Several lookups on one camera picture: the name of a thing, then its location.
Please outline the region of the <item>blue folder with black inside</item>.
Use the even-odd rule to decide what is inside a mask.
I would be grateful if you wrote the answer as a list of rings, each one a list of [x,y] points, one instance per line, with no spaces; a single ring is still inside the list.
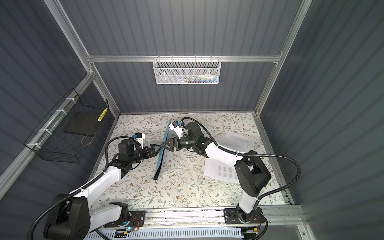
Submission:
[[[170,130],[170,127],[169,127],[170,123],[171,123],[171,120],[169,120],[169,122],[168,122],[166,131],[164,133],[163,142],[165,142],[167,140],[167,137],[168,137],[168,134],[169,134],[169,130]],[[155,175],[153,177],[153,180],[157,180],[159,175],[160,175],[162,164],[163,164],[164,152],[165,152],[165,149],[164,148],[160,148],[159,158],[158,158],[158,161],[157,161]]]

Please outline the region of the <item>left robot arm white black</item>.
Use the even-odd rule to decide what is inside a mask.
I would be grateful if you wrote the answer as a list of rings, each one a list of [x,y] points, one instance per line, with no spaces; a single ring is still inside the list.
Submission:
[[[54,198],[53,205],[43,214],[47,218],[43,231],[45,239],[82,240],[104,225],[134,226],[135,220],[127,204],[111,202],[107,207],[90,209],[104,191],[134,170],[133,164],[139,165],[142,160],[157,156],[161,150],[157,144],[145,146],[144,140],[137,137],[120,139],[119,151],[99,175],[71,193]]]

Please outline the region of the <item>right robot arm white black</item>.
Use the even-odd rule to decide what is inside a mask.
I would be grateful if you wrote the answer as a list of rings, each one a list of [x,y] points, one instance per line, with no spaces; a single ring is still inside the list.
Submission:
[[[257,152],[239,153],[223,148],[211,135],[204,136],[202,130],[205,129],[196,121],[187,124],[173,121],[169,124],[169,130],[176,136],[164,141],[161,147],[171,152],[192,149],[200,156],[218,160],[235,170],[243,190],[241,200],[237,204],[237,215],[242,223],[248,223],[260,202],[258,196],[261,190],[272,178],[271,173],[262,159],[256,156]]]

